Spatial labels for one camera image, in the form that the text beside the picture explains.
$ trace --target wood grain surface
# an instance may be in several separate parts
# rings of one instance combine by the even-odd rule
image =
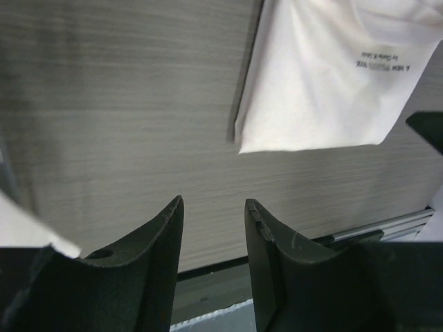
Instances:
[[[244,201],[317,237],[423,209],[443,158],[404,120],[443,108],[443,49],[379,146],[237,155],[226,140],[260,0],[0,3],[0,126],[26,205],[84,253],[177,194],[180,270],[246,254]]]

